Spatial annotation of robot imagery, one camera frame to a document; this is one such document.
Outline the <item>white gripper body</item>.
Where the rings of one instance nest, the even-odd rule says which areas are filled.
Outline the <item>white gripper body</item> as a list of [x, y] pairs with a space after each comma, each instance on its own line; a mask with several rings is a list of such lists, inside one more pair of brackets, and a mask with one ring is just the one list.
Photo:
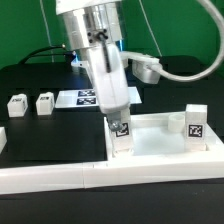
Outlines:
[[157, 69], [161, 69], [162, 65], [157, 58], [137, 52], [120, 52], [115, 44], [90, 48], [86, 56], [87, 73], [103, 114], [117, 113], [130, 105], [124, 60], [131, 59], [143, 66], [142, 72], [134, 72], [141, 81], [157, 84], [160, 78]]

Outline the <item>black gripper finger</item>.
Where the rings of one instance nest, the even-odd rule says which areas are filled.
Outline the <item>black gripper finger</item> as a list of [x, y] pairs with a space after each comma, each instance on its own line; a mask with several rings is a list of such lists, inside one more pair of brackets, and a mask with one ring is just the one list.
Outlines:
[[115, 112], [107, 115], [108, 127], [112, 132], [120, 131], [123, 127], [121, 112]]

